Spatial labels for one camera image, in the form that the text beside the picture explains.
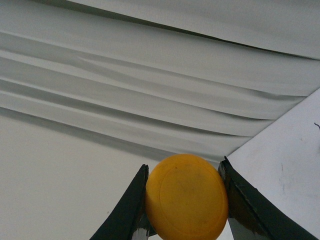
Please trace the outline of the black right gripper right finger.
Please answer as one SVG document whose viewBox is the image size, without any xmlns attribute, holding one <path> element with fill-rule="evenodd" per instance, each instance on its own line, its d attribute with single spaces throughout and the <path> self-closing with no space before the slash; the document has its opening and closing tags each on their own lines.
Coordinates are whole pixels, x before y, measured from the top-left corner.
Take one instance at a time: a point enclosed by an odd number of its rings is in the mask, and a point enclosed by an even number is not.
<svg viewBox="0 0 320 240">
<path fill-rule="evenodd" d="M 228 198 L 228 222 L 235 240 L 315 240 L 243 178 L 227 157 L 220 162 Z"/>
</svg>

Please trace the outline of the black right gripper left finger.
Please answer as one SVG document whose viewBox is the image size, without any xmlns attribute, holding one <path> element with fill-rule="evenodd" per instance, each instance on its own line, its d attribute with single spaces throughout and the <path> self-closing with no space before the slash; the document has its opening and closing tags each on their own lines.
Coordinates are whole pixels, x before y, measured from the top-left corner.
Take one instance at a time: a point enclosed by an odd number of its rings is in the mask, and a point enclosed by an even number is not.
<svg viewBox="0 0 320 240">
<path fill-rule="evenodd" d="M 148 178 L 149 166 L 143 164 L 93 240 L 147 240 L 157 234 L 145 208 Z"/>
</svg>

